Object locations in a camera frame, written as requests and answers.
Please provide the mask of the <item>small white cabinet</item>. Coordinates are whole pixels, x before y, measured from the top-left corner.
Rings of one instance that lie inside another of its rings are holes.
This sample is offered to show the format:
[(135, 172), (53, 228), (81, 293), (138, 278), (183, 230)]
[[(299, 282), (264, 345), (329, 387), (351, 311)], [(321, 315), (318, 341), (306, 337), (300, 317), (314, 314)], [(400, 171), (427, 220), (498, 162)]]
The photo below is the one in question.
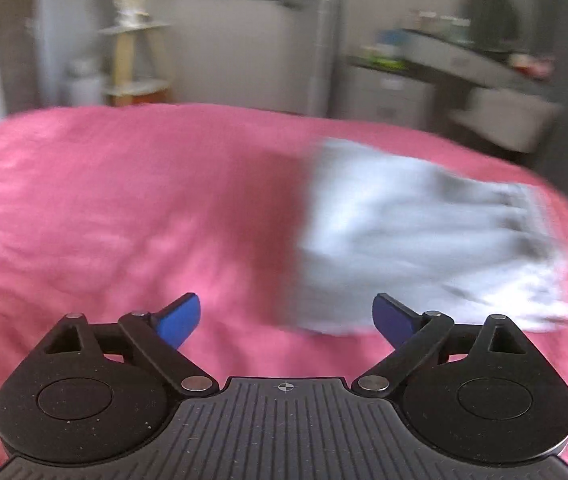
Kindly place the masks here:
[(361, 122), (384, 122), (425, 130), (432, 116), (435, 86), (428, 81), (349, 62), (336, 115)]

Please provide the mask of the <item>blue tissue box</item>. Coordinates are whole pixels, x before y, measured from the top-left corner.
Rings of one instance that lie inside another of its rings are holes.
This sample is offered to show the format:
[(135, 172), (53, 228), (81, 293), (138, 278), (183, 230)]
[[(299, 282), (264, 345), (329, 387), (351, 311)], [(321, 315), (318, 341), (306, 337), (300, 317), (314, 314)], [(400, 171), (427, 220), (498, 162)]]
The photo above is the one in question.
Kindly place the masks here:
[(403, 28), (384, 29), (377, 32), (376, 52), (381, 58), (403, 58), (407, 32)]

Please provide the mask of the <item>white fluffy chair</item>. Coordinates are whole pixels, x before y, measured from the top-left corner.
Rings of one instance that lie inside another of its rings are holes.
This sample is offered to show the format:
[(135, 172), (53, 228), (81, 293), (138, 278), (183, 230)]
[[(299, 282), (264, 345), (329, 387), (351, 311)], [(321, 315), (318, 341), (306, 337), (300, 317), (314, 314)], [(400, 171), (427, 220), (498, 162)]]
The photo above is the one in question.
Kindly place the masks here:
[(452, 110), (449, 118), (480, 139), (505, 151), (532, 154), (563, 107), (540, 96), (506, 88), (476, 88), (466, 107)]

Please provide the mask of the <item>pink ribbed bedspread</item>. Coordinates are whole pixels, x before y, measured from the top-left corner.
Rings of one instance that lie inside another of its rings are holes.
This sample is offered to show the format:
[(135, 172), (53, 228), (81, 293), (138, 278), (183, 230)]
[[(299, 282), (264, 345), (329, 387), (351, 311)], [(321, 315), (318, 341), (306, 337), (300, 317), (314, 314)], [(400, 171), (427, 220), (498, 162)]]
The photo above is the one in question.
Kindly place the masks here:
[[(325, 337), (275, 321), (305, 159), (324, 136), (534, 185), (568, 249), (568, 198), (421, 131), (203, 104), (16, 115), (0, 123), (0, 385), (63, 315), (113, 322), (185, 292), (199, 296), (203, 318), (183, 352), (218, 380), (352, 379), (383, 359), (388, 344), (374, 330)], [(568, 383), (568, 329), (534, 343)]]

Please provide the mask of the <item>round black mirror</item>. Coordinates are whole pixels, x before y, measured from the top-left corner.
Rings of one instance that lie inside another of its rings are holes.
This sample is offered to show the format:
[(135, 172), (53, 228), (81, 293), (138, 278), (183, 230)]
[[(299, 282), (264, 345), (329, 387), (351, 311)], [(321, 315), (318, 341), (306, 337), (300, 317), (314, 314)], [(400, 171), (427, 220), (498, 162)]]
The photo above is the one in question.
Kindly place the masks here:
[(519, 40), (519, 14), (512, 0), (462, 0), (461, 9), (476, 49), (503, 52)]

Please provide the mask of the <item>white tall floor panel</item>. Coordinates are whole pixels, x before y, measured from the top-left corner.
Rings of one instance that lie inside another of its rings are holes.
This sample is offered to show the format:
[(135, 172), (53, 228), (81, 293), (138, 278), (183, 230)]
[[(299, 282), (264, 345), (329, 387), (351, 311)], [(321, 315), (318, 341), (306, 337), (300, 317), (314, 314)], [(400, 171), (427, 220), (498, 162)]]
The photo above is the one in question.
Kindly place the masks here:
[(313, 62), (309, 80), (307, 114), (327, 117), (339, 59), (343, 0), (317, 0)]

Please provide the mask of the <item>gold leg side shelf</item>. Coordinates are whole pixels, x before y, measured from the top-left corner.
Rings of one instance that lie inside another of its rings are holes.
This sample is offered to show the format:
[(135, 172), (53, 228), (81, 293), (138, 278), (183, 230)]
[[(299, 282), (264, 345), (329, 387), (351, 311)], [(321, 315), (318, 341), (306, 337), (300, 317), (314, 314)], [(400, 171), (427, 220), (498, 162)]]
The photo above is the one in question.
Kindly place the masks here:
[(99, 31), (112, 40), (111, 81), (105, 89), (110, 105), (124, 107), (172, 100), (172, 76), (165, 47), (168, 27), (168, 23), (152, 20)]

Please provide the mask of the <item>white vanity desk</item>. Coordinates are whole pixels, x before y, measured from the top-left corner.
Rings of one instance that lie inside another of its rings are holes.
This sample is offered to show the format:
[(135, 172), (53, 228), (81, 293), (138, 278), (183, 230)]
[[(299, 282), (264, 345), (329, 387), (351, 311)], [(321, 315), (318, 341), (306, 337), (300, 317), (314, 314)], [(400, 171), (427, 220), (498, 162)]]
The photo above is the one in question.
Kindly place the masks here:
[(548, 93), (544, 84), (538, 84), (514, 68), (485, 55), (415, 30), (403, 29), (403, 32), (403, 52), (409, 62), (459, 77), (477, 86), (508, 88), (538, 96)]

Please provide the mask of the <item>white waste bin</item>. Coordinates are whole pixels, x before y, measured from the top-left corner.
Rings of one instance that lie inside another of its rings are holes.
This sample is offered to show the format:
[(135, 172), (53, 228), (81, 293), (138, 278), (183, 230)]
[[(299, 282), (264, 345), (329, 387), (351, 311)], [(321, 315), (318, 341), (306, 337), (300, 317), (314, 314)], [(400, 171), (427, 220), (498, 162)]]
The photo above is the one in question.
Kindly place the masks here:
[(104, 105), (105, 87), (106, 76), (99, 56), (72, 58), (61, 88), (62, 104), (71, 107)]

